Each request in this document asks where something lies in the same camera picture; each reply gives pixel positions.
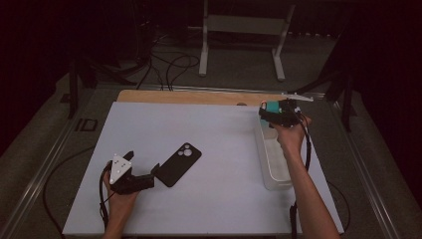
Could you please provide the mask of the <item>white plastic tray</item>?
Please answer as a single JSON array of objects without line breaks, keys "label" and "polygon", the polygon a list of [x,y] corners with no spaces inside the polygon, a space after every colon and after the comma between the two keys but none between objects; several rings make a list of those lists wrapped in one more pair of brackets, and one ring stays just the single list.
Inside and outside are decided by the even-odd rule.
[{"label": "white plastic tray", "polygon": [[254,126],[264,185],[268,190],[287,190],[293,185],[287,161],[278,143],[278,133],[271,122],[260,118],[259,113]]}]

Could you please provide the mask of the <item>white table mat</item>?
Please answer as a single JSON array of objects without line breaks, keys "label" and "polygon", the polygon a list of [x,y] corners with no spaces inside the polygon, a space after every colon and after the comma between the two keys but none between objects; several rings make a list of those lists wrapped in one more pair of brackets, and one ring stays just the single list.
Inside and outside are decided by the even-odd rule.
[{"label": "white table mat", "polygon": [[291,189],[268,190],[255,140],[255,107],[115,103],[64,226],[67,235],[104,232],[100,176],[116,154],[134,153],[145,174],[183,143],[202,155],[171,188],[144,190],[126,224],[139,236],[265,236],[291,231]]}]

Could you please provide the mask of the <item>person's right hand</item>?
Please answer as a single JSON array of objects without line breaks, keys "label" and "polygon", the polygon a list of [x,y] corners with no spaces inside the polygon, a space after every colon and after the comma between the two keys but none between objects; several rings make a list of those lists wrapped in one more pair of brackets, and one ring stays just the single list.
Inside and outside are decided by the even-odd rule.
[{"label": "person's right hand", "polygon": [[301,116],[301,123],[291,127],[272,123],[272,127],[278,133],[278,143],[281,145],[286,159],[299,158],[301,156],[305,130],[311,122],[310,118]]}]

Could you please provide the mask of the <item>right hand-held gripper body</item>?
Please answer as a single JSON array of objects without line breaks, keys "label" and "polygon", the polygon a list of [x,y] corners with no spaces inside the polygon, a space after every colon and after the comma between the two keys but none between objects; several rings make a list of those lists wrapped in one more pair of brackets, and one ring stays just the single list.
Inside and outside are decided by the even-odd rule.
[{"label": "right hand-held gripper body", "polygon": [[284,127],[292,127],[301,122],[301,109],[298,101],[312,102],[313,97],[307,98],[297,93],[283,94],[284,100],[279,102],[280,125]]}]

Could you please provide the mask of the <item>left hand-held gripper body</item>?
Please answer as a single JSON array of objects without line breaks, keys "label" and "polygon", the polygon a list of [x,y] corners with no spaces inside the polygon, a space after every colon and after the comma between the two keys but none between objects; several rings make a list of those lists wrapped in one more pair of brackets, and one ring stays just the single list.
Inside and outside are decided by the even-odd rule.
[{"label": "left hand-held gripper body", "polygon": [[129,155],[122,157],[115,154],[111,161],[108,180],[110,189],[117,194],[127,195],[154,187],[154,176],[151,173],[135,176],[131,171],[132,163]]}]

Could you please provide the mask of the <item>person's left hand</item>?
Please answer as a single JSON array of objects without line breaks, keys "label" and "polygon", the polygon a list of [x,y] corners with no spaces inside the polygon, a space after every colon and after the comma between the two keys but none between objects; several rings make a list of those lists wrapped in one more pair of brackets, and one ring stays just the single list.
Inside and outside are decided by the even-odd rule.
[{"label": "person's left hand", "polygon": [[105,184],[106,193],[108,197],[109,215],[111,217],[114,217],[117,215],[119,216],[130,215],[139,192],[133,192],[131,194],[124,194],[124,195],[115,193],[110,188],[109,176],[110,176],[110,172],[107,169],[105,171],[105,175],[103,176],[103,183]]}]

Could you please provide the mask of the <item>black tripod stand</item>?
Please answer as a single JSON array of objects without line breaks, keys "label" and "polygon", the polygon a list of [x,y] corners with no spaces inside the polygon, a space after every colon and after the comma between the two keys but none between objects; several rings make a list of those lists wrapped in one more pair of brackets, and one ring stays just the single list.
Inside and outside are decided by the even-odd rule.
[{"label": "black tripod stand", "polygon": [[326,92],[323,94],[323,98],[327,102],[332,103],[335,103],[339,98],[342,98],[340,121],[347,131],[351,131],[350,115],[353,77],[349,72],[334,71],[323,77],[318,77],[315,81],[304,85],[303,87],[290,90],[290,94],[297,93],[302,95],[326,83],[329,83],[329,86]]},{"label": "black tripod stand", "polygon": [[114,73],[112,70],[108,69],[106,66],[94,61],[93,59],[82,57],[81,59],[72,59],[69,63],[69,104],[70,110],[68,118],[72,119],[78,110],[79,107],[79,85],[78,81],[81,78],[81,66],[86,65],[88,67],[94,67],[96,70],[99,70],[101,73],[111,77],[115,82],[126,85],[126,86],[135,86],[135,83],[130,82],[123,77],[119,76],[117,73]]}]

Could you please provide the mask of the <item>aluminium floor rail frame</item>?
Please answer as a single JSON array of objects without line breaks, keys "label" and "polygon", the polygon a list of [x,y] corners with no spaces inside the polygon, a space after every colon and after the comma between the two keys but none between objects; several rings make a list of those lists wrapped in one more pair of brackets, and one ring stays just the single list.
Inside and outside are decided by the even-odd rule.
[{"label": "aluminium floor rail frame", "polygon": [[[0,239],[57,239],[74,201],[78,183],[100,133],[84,132],[82,118],[104,122],[114,101],[254,105],[264,92],[176,92],[98,89],[81,99],[73,119],[58,97],[51,97],[0,157]],[[348,133],[337,104],[316,95],[304,103],[315,119],[315,149],[345,228],[344,239],[404,239],[388,204],[387,191],[399,176],[385,145]]]}]

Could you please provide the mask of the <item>white metal stand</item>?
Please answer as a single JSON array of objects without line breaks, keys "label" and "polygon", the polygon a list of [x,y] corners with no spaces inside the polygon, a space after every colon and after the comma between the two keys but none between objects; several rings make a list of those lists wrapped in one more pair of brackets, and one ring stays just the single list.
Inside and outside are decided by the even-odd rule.
[{"label": "white metal stand", "polygon": [[291,4],[283,19],[210,14],[209,0],[203,0],[202,49],[199,58],[199,76],[207,76],[209,55],[208,34],[210,32],[259,34],[279,37],[278,45],[272,49],[272,59],[277,80],[282,82],[286,78],[286,75],[281,60],[281,53],[287,39],[295,9],[296,5]]}]

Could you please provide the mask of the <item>black phone case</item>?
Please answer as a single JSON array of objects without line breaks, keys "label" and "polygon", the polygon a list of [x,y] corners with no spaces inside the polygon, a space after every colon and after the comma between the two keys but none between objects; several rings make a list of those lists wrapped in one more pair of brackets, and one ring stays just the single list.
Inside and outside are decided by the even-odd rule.
[{"label": "black phone case", "polygon": [[202,152],[189,142],[183,143],[154,173],[165,186],[174,186],[202,156]]}]

